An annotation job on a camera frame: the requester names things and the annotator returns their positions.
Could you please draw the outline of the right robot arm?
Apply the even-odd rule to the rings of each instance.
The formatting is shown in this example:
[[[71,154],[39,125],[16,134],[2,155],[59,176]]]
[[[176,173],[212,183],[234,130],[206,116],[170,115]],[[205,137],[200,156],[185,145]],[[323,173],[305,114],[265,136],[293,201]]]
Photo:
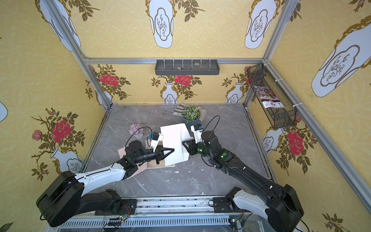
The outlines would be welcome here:
[[[214,132],[206,131],[199,142],[190,139],[183,141],[182,145],[190,155],[207,157],[213,167],[237,179],[256,194],[252,197],[240,188],[233,188],[226,197],[239,209],[265,218],[277,232],[296,229],[304,210],[290,185],[281,186],[255,172],[233,152],[223,148]]]

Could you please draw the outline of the pink envelope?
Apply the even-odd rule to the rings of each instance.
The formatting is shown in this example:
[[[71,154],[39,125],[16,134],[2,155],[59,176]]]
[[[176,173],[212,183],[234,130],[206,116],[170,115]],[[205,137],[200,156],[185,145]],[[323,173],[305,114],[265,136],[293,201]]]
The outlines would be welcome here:
[[[147,169],[146,163],[141,166],[139,164],[135,164],[133,159],[127,156],[125,148],[119,149],[118,154],[120,159],[124,159],[123,165],[126,167],[125,179],[130,179]]]

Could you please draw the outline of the white envelope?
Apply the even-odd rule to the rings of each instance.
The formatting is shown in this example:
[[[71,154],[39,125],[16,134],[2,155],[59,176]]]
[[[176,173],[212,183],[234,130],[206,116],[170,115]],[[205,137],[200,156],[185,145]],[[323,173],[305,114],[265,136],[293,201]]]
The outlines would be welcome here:
[[[164,135],[162,144],[165,148],[173,148],[174,152],[165,158],[165,165],[188,161],[189,152],[182,145],[183,141],[190,140],[188,129],[184,123],[162,126],[161,133]]]

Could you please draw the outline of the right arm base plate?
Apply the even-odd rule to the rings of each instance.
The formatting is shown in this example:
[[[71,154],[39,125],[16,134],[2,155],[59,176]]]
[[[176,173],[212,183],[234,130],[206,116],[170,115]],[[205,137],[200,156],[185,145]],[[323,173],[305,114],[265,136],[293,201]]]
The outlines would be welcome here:
[[[234,213],[232,203],[226,197],[213,198],[213,208],[215,213]]]

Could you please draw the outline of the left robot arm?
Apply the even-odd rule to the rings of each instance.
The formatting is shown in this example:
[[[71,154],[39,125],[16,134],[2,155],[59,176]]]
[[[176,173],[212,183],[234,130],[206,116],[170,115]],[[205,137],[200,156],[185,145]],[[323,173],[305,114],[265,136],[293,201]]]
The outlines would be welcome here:
[[[95,171],[61,173],[36,202],[40,219],[46,220],[51,227],[57,227],[75,215],[90,211],[117,214],[123,209],[129,211],[129,206],[122,202],[115,190],[107,189],[99,193],[94,193],[94,190],[128,179],[138,170],[139,164],[152,160],[159,163],[174,149],[162,145],[156,149],[145,149],[142,142],[135,140],[129,143],[125,152],[117,162]]]

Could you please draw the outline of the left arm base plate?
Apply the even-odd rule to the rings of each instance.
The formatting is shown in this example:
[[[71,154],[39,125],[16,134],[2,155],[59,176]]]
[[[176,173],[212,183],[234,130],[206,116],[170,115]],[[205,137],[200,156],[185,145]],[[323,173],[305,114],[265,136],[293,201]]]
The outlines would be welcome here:
[[[120,203],[113,206],[108,211],[97,210],[95,211],[96,216],[124,216],[134,215],[137,207],[137,199],[121,199]]]

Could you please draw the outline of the lined letter paper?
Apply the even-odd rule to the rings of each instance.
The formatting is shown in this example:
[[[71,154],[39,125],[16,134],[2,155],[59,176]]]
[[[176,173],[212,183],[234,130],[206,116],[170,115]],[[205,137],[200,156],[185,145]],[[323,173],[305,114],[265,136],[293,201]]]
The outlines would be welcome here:
[[[147,162],[147,169],[157,169],[157,168],[166,168],[166,167],[175,167],[174,164],[172,165],[165,165],[165,160],[161,160],[159,164],[157,164],[156,160],[152,160]]]

